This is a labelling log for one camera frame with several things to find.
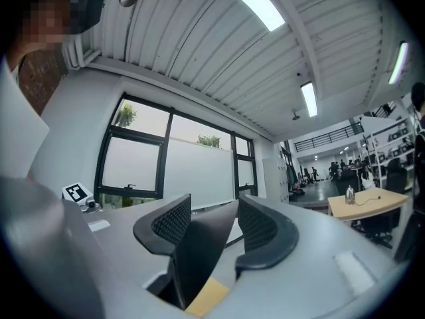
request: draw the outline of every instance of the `ceiling beam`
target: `ceiling beam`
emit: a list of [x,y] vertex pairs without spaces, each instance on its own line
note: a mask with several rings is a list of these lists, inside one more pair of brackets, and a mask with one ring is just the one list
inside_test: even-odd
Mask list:
[[379,61],[377,66],[377,71],[375,72],[375,77],[373,78],[371,87],[366,95],[363,104],[366,108],[371,110],[371,103],[375,94],[377,93],[379,83],[383,75],[386,73],[386,68],[388,67],[388,62],[392,58],[392,51],[394,49],[396,29],[395,29],[395,20],[393,13],[391,13],[392,5],[388,0],[380,0],[381,9],[382,9],[382,43],[381,51],[379,53]]
[[157,72],[153,72],[146,68],[140,67],[138,65],[130,64],[128,62],[122,62],[120,60],[104,58],[99,56],[93,60],[88,67],[96,68],[98,70],[108,71],[129,78],[133,78],[142,82],[146,82],[150,85],[163,88],[164,90],[173,92],[192,100],[210,110],[213,110],[222,116],[231,119],[232,121],[248,128],[249,130],[256,132],[257,134],[267,138],[268,140],[273,140],[273,136],[270,135],[265,130],[261,129],[259,126],[251,122],[248,118],[245,118],[238,112],[232,110],[228,106],[225,106],[218,102],[217,100],[208,97],[206,94],[200,93],[195,89],[184,85],[181,82],[177,82],[169,77],[163,76]]
[[306,79],[305,82],[311,80],[314,83],[317,99],[317,108],[320,113],[321,99],[323,98],[323,90],[321,85],[319,65],[317,63],[313,43],[311,42],[310,35],[297,12],[294,4],[290,0],[271,0],[276,9],[280,12],[285,22],[291,27],[296,39],[303,51],[305,60],[307,62],[310,78]]

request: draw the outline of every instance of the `cabinet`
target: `cabinet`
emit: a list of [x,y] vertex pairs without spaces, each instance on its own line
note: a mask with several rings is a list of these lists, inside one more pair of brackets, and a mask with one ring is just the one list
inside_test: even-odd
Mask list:
[[287,203],[289,190],[285,161],[282,158],[264,158],[263,167],[267,198]]

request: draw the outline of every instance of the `railing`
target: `railing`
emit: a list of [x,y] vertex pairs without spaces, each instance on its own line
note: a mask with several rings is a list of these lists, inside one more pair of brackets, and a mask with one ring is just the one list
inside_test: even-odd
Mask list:
[[310,140],[305,140],[302,142],[295,143],[295,149],[297,152],[303,150],[317,148],[319,146],[324,146],[325,144],[334,143],[344,138],[355,136],[364,132],[363,127],[360,122],[346,126],[345,128],[329,132],[318,137],[314,137]]
[[387,118],[396,108],[394,102],[389,102],[378,108],[376,112],[372,112],[374,117]]

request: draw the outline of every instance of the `brick wall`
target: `brick wall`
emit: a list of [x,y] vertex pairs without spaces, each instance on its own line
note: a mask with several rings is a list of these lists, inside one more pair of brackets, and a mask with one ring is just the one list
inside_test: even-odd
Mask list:
[[41,115],[60,81],[68,74],[60,48],[28,54],[19,71],[19,87]]

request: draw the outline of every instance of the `wooden table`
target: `wooden table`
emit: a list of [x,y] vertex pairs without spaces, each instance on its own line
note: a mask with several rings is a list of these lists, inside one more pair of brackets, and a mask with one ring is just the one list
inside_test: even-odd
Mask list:
[[357,204],[348,205],[345,203],[345,195],[337,197],[328,197],[328,214],[344,221],[354,221],[364,219],[391,211],[406,204],[408,196],[381,188],[372,188],[360,191],[355,194]]

